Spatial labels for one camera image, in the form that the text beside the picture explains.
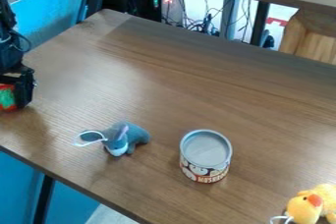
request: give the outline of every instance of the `black metal frame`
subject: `black metal frame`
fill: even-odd
[[[259,47],[262,46],[261,42],[262,37],[264,35],[263,31],[266,26],[269,6],[270,6],[269,3],[262,1],[259,1],[259,3],[257,4],[256,16],[252,31],[251,45]]]
[[[50,200],[54,191],[55,180],[47,175],[44,175],[41,191],[39,194],[33,224],[45,223]]]

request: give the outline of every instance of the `can lid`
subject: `can lid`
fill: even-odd
[[[210,130],[197,130],[185,135],[181,141],[181,152],[198,167],[223,169],[232,156],[228,139]]]

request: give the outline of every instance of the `blue panel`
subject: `blue panel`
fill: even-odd
[[[36,47],[76,24],[82,0],[19,0],[11,7],[19,32]]]
[[[31,223],[42,175],[0,152],[0,223]]]
[[[99,203],[62,183],[56,183],[46,224],[85,224]]]

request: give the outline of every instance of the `yellow plush toy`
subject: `yellow plush toy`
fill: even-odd
[[[312,190],[301,191],[287,204],[286,216],[275,219],[287,219],[285,224],[315,224],[319,217],[326,217],[330,224],[336,224],[336,186],[323,184]]]

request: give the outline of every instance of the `wooden chair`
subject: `wooden chair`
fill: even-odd
[[[336,16],[300,10],[287,24],[280,51],[336,65]]]

